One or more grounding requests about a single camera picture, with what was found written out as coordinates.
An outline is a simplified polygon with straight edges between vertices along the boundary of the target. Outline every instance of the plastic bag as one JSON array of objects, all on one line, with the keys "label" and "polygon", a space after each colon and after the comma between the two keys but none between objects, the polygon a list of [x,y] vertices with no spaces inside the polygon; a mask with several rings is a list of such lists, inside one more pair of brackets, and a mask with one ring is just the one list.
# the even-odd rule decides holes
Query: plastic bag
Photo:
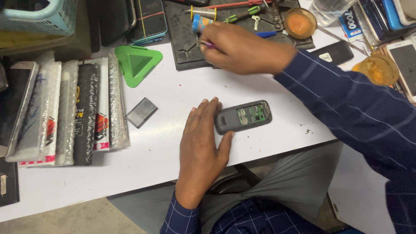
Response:
[{"label": "plastic bag", "polygon": [[58,131],[55,166],[74,164],[75,114],[77,112],[78,61],[62,66],[61,94],[59,96]]},{"label": "plastic bag", "polygon": [[78,65],[77,114],[75,116],[74,166],[92,164],[99,90],[99,65]]},{"label": "plastic bag", "polygon": [[110,147],[109,143],[109,86],[108,86],[108,58],[99,58],[93,60],[86,60],[79,62],[78,64],[95,64],[99,65],[99,91],[98,91],[98,106],[95,119],[95,131],[94,131],[94,150],[95,151],[108,151]]},{"label": "plastic bag", "polygon": [[50,96],[53,85],[55,57],[48,51],[36,59],[39,72],[30,98],[20,137],[13,155],[6,157],[7,162],[44,161],[43,150],[46,143],[47,125],[49,120]]},{"label": "plastic bag", "polygon": [[55,165],[56,134],[59,111],[59,94],[61,85],[62,62],[54,62],[51,77],[51,93],[48,110],[48,123],[46,132],[45,147],[42,152],[42,161],[19,162],[22,167],[42,167]]},{"label": "plastic bag", "polygon": [[109,98],[110,98],[110,149],[130,146],[127,122],[124,116],[123,75],[114,53],[108,55]]}]

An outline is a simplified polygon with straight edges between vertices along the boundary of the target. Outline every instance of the green screwdriver handle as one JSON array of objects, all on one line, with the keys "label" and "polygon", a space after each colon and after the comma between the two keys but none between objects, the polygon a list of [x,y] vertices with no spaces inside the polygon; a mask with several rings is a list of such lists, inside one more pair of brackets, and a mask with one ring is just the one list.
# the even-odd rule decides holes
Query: green screwdriver handle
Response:
[{"label": "green screwdriver handle", "polygon": [[239,15],[232,15],[232,16],[230,16],[230,17],[228,17],[228,18],[226,18],[225,20],[224,20],[224,23],[233,23],[233,22],[235,22],[236,20],[238,20],[238,19],[242,19],[242,18],[245,18],[245,17],[247,17],[247,16],[249,16],[249,15],[255,15],[255,14],[258,14],[258,13],[260,13],[261,11],[264,11],[266,9],[266,4],[265,3],[262,3],[262,4],[260,4],[259,6],[255,6],[255,7],[252,7],[252,8],[250,8],[250,9],[248,9],[246,12],[244,12],[244,13],[241,13],[241,14],[239,14]]}]

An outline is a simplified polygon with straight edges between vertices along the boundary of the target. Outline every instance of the blue basket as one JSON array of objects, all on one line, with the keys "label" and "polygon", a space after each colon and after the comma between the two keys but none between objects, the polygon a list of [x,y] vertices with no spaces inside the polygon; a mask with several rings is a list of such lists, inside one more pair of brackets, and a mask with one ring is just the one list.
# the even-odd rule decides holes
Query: blue basket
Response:
[{"label": "blue basket", "polygon": [[54,0],[39,11],[4,9],[0,30],[69,36],[74,33],[76,14],[77,0]]}]

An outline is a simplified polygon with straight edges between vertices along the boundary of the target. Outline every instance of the phone screen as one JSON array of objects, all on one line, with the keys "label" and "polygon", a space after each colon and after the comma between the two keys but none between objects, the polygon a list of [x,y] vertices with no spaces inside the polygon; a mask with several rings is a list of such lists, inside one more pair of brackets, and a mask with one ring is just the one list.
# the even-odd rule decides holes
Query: phone screen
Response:
[{"label": "phone screen", "polygon": [[30,69],[9,69],[9,87],[0,92],[0,145],[8,146],[27,89]]},{"label": "phone screen", "polygon": [[390,49],[390,53],[406,81],[412,96],[416,96],[416,50],[413,45]]}]

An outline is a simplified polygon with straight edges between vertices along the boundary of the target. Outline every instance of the green circuit board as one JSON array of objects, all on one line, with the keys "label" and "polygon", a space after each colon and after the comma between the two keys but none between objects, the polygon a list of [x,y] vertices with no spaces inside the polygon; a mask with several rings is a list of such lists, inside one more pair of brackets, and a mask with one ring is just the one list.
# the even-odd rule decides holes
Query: green circuit board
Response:
[{"label": "green circuit board", "polygon": [[266,120],[266,116],[263,112],[263,105],[261,104],[237,109],[237,113],[240,117],[241,125],[248,125]]}]

